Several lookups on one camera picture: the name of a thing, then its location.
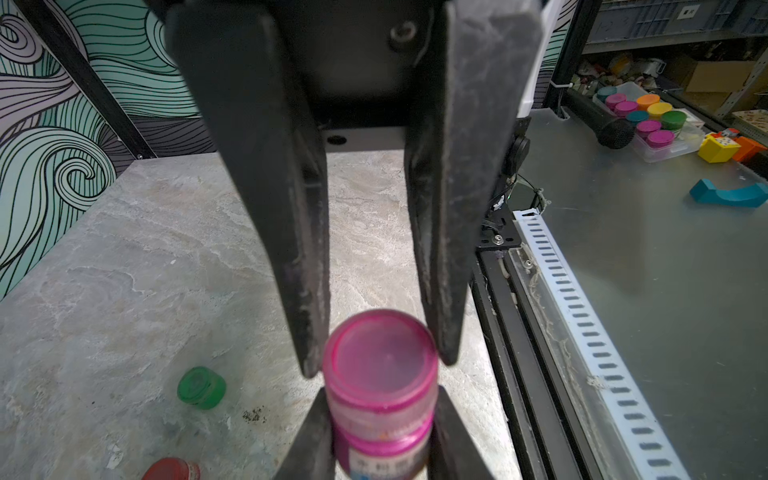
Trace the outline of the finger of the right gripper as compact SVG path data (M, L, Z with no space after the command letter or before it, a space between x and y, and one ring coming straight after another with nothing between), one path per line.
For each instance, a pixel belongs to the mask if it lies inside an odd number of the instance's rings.
M301 373L329 335L329 200L322 137L264 4L175 4L165 43L268 255Z
M444 1L415 64L404 169L421 300L456 363L481 223L542 42L538 1Z

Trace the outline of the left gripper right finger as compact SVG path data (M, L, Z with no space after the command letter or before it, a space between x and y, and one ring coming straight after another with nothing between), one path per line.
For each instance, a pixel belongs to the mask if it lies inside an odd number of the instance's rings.
M427 460L427 478L493 479L443 386L438 387Z

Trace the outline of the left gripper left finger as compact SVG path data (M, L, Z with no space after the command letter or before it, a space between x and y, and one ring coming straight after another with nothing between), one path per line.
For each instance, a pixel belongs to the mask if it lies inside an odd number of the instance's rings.
M333 480L333 424L320 388L274 480Z

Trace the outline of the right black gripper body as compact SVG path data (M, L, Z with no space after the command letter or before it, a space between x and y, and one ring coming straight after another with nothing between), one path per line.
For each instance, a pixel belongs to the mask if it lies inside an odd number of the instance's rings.
M268 1L320 145L403 151L444 1Z

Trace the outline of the purple jar lid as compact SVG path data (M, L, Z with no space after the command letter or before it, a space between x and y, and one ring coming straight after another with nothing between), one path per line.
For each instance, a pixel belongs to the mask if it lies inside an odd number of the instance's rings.
M413 316L375 309L334 329L322 373L331 415L346 433L388 442L430 421L439 358L427 327Z

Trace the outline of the green paint jar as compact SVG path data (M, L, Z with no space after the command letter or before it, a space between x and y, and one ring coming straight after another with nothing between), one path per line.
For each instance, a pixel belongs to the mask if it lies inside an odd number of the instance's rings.
M213 370L197 366L188 370L179 380L176 395L180 401L200 410L216 407L225 396L225 379Z

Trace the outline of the red paint jar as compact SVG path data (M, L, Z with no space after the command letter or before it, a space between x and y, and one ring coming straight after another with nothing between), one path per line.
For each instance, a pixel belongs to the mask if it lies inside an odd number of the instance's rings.
M177 457L162 458L153 463L142 480L200 480L200 467L191 461Z

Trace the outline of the purple paint jar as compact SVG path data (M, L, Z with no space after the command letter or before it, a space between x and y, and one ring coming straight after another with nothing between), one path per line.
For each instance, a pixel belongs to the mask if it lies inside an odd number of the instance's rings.
M426 465L430 426L386 442L371 442L333 431L333 452L351 479L413 479Z

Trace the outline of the clear box of paint jars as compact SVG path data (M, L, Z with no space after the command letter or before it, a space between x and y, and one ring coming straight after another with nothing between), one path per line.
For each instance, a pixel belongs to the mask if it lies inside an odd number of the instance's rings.
M658 102L657 95L635 83L602 87L592 102L630 122L634 133L630 147L648 163L695 153L705 140L704 131L687 111Z

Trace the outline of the grey storage crate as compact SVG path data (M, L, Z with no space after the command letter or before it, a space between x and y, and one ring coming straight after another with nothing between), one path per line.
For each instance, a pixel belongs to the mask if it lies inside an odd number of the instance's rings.
M767 33L767 3L759 0L604 1L588 37L590 43L699 32Z

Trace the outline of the teal arch block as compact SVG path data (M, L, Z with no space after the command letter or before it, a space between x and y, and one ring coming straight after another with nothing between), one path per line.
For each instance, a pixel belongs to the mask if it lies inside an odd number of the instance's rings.
M755 183L747 187L723 190L715 187L708 179L699 180L689 191L698 203L722 206L758 208L767 201L767 185Z

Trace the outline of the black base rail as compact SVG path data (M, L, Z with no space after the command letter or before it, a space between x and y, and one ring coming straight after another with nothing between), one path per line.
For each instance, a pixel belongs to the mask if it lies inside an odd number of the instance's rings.
M525 479L602 474L524 290L523 236L507 209L482 223L470 289Z

